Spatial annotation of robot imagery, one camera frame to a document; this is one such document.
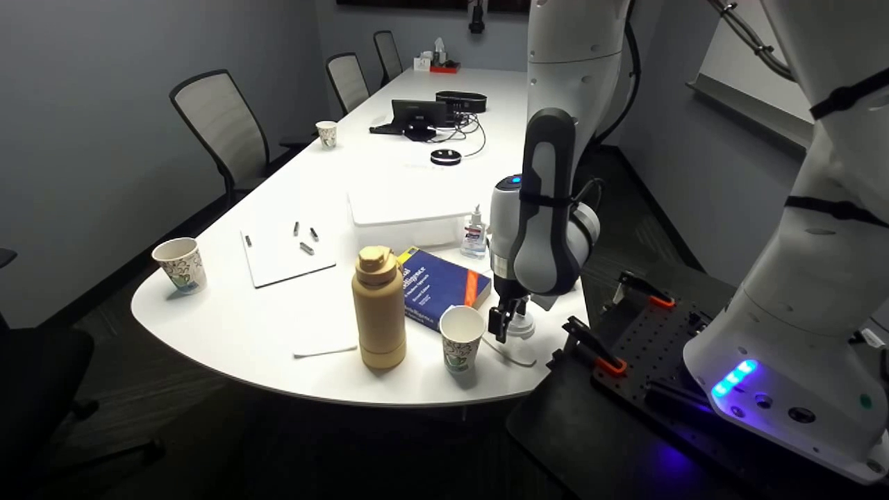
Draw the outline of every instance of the book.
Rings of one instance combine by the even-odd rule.
[[[413,249],[403,261],[406,275],[406,314],[409,320],[439,329],[439,315],[450,306],[473,306],[477,307],[489,289],[492,277],[462,263],[445,261],[425,249]]]

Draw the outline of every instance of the white paper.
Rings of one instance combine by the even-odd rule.
[[[293,229],[293,221],[255,221],[252,227],[241,227],[241,246],[255,289],[321,271],[336,263],[321,227],[314,227],[310,221],[299,221],[299,229]]]

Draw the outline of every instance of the black office chair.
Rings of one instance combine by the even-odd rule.
[[[393,81],[406,70],[406,63],[399,60],[399,53],[398,53],[391,31],[373,33],[373,45],[377,46],[377,58],[381,58],[381,67],[384,67],[384,82],[381,85],[385,85],[388,81]]]
[[[0,246],[0,268],[14,257],[17,252]],[[92,349],[93,342],[82,329],[9,328],[0,314],[0,495],[20,496],[43,481],[64,478],[127,453],[145,453],[145,457],[164,454],[159,440],[145,440],[43,478],[31,478],[32,457],[67,414],[86,420],[99,408],[93,399],[74,399]]]
[[[345,114],[359,108],[370,97],[356,53],[339,53],[327,58],[327,77]]]
[[[217,160],[224,182],[224,206],[239,203],[310,142],[285,135],[280,138],[285,153],[270,158],[267,132],[228,70],[185,77],[170,90],[170,99]]]

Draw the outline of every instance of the black device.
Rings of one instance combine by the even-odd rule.
[[[435,102],[445,106],[445,115],[459,118],[462,114],[484,114],[489,99],[475,90],[439,90]]]
[[[439,99],[391,99],[391,122],[370,131],[427,142],[435,135],[435,127],[452,124],[459,124],[459,115],[448,115],[448,108]]]
[[[430,156],[427,156],[434,164],[439,164],[439,165],[455,165],[455,164],[462,164],[462,153],[459,150],[434,150]]]

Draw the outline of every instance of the pen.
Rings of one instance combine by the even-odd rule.
[[[314,356],[349,353],[349,349],[356,349],[356,347],[320,349],[320,353],[293,353],[293,358],[299,360],[299,358],[314,358]]]

